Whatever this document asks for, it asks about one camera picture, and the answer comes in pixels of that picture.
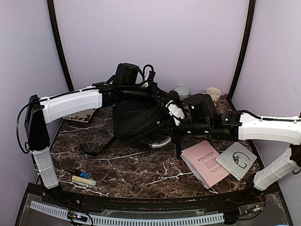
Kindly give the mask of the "pink Warm Chord book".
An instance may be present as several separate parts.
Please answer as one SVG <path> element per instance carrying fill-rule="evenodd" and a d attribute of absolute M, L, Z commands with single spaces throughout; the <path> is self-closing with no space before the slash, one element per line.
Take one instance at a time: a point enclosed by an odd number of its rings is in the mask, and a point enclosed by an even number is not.
<path fill-rule="evenodd" d="M 182 151 L 181 158 L 205 189 L 210 189 L 230 173 L 216 158 L 220 154 L 207 141 L 202 141 Z"/>

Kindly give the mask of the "grey book with G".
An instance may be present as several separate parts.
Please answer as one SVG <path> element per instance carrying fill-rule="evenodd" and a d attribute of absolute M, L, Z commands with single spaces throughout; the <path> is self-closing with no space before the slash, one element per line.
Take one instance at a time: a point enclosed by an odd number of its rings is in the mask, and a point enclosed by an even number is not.
<path fill-rule="evenodd" d="M 215 160 L 238 181 L 241 181 L 257 157 L 242 144 L 235 142 Z"/>

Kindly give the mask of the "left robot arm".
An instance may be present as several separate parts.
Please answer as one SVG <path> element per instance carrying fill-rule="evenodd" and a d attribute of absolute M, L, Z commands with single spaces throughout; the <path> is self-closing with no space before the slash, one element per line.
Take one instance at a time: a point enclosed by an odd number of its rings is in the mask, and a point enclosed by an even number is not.
<path fill-rule="evenodd" d="M 22 109 L 26 111 L 24 128 L 27 136 L 25 153 L 31 153 L 36 171 L 48 191 L 48 198 L 56 205 L 66 202 L 66 194 L 57 186 L 59 181 L 50 155 L 47 124 L 84 110 L 106 108 L 121 101 L 156 103 L 167 112 L 171 98 L 155 82 L 142 85 L 112 85 L 100 82 L 69 93 L 52 97 L 30 97 Z"/>

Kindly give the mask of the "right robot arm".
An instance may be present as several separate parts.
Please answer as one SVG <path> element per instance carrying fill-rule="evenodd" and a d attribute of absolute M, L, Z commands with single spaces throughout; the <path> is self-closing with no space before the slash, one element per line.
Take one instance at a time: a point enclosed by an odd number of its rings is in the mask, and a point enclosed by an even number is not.
<path fill-rule="evenodd" d="M 210 136 L 228 141 L 269 140 L 289 144 L 280 157 L 252 177 L 252 186 L 240 193 L 242 203 L 252 203 L 258 197 L 258 190 L 266 190 L 289 172 L 301 167 L 300 117 L 270 118 L 257 116 L 247 110 L 219 115 L 211 100 L 188 98 L 187 104 L 190 118 L 185 117 L 184 110 L 175 101 L 166 104 L 168 113 L 174 119 L 176 135 Z"/>

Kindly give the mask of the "black student bag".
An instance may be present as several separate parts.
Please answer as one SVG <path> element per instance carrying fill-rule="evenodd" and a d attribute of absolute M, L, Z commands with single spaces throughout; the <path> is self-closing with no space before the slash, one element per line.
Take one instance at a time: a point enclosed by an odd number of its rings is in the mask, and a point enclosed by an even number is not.
<path fill-rule="evenodd" d="M 96 157 L 109 149 L 117 140 L 124 144 L 144 145 L 152 149 L 166 146 L 176 136 L 173 132 L 174 121 L 166 108 L 158 105 L 144 107 L 122 102 L 113 107 L 113 137 L 97 152 L 86 150 L 80 144 L 80 150 Z"/>

